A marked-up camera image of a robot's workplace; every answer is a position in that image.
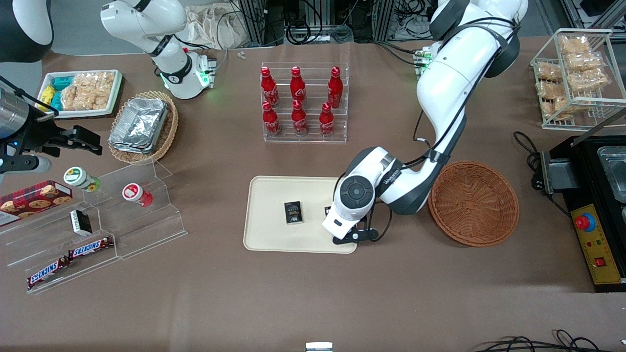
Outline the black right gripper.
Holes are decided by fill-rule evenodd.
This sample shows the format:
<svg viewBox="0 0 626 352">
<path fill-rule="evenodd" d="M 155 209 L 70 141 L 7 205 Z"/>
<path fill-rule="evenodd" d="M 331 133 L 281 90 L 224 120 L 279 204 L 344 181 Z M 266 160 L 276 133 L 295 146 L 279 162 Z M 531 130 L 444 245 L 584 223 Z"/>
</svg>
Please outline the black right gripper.
<svg viewBox="0 0 626 352">
<path fill-rule="evenodd" d="M 101 156 L 103 148 L 87 143 L 100 143 L 99 134 L 81 126 L 73 126 L 63 130 L 58 127 L 53 118 L 43 122 L 38 118 L 45 118 L 45 113 L 37 108 L 27 108 L 11 113 L 1 113 L 1 118 L 9 116 L 9 122 L 1 122 L 1 154 L 16 156 L 25 152 L 46 154 L 59 157 L 61 149 L 86 150 L 89 153 Z"/>
</svg>

